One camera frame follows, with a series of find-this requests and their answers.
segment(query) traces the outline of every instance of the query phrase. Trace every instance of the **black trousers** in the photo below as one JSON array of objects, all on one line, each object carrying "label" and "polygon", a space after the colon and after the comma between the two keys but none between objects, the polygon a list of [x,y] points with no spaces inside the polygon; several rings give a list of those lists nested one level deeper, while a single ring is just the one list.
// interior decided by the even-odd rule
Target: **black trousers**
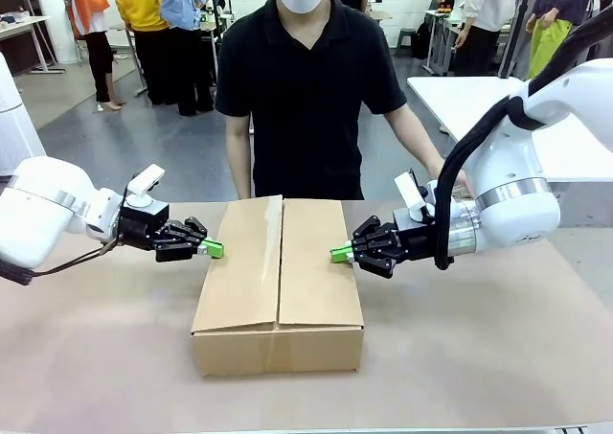
[{"label": "black trousers", "polygon": [[148,97],[153,104],[172,103],[172,81],[168,59],[170,30],[134,32],[136,55],[147,82]]},{"label": "black trousers", "polygon": [[87,43],[89,66],[96,84],[96,102],[111,102],[108,97],[106,75],[113,73],[113,52],[106,39],[106,32],[93,32],[86,34],[83,38]]},{"label": "black trousers", "polygon": [[456,51],[456,77],[482,77],[488,74],[496,54],[500,32],[472,27],[464,46]]},{"label": "black trousers", "polygon": [[175,70],[175,95],[181,115],[213,109],[211,71],[199,30],[170,29]]}]

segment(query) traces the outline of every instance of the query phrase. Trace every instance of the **packing box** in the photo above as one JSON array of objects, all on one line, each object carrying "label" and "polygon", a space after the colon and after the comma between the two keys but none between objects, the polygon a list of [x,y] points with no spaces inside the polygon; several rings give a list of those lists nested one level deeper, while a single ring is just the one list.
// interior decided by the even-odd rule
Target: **packing box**
[{"label": "packing box", "polygon": [[228,204],[193,321],[202,375],[357,370],[364,322],[340,202],[280,196]]}]

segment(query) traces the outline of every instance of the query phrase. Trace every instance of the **silver ring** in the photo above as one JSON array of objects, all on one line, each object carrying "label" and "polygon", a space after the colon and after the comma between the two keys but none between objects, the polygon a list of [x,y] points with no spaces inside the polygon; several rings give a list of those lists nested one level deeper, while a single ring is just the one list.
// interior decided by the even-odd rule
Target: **silver ring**
[{"label": "silver ring", "polygon": [[449,257],[473,254],[477,250],[476,230],[481,227],[474,201],[458,201],[462,214],[449,224]]},{"label": "silver ring", "polygon": [[14,190],[19,190],[20,192],[31,194],[37,197],[42,197],[43,199],[51,201],[61,207],[65,207],[66,209],[72,209],[73,204],[75,204],[75,201],[77,201],[74,196],[72,196],[71,194],[67,194],[66,192],[63,192],[61,190],[50,191],[45,190],[44,187],[37,187],[34,189],[32,189],[32,187],[21,187],[19,185],[18,175],[14,175],[12,177],[11,181],[9,182],[9,185],[7,185],[7,188],[13,188]]},{"label": "silver ring", "polygon": [[507,183],[481,194],[477,198],[477,206],[483,212],[488,207],[525,194],[550,193],[551,191],[549,183],[544,178],[526,178]]}]

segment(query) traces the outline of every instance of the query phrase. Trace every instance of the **black polo shirt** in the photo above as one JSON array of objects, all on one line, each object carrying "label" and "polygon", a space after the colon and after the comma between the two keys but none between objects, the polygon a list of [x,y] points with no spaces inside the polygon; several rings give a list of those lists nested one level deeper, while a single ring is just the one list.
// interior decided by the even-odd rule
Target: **black polo shirt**
[{"label": "black polo shirt", "polygon": [[360,106],[406,103],[383,32],[338,0],[311,50],[285,30],[276,0],[243,17],[223,38],[218,83],[219,112],[252,115],[257,196],[361,198]]}]

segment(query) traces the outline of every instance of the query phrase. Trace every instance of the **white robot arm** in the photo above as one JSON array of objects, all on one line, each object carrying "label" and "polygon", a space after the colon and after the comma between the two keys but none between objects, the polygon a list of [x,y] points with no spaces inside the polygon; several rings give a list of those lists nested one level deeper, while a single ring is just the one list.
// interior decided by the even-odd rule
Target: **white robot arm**
[{"label": "white robot arm", "polygon": [[[613,59],[593,60],[566,72],[586,47],[613,32],[609,8],[574,31],[534,80],[495,105],[447,157],[438,181],[418,187],[397,179],[407,205],[394,222],[369,218],[332,259],[359,263],[390,278],[396,264],[434,258],[447,269],[454,257],[541,240],[560,222],[560,209],[534,150],[535,130],[571,113],[613,149],[609,88]],[[456,200],[451,191],[464,168],[476,197]]]},{"label": "white robot arm", "polygon": [[[21,162],[0,194],[0,277],[22,285],[103,255],[116,245],[153,250],[157,262],[223,255],[223,246],[208,238],[194,217],[170,220],[169,204],[148,195],[164,170],[151,165],[127,185],[123,195],[97,190],[81,168],[47,156]],[[102,243],[46,273],[34,273],[64,232],[85,234]]]}]

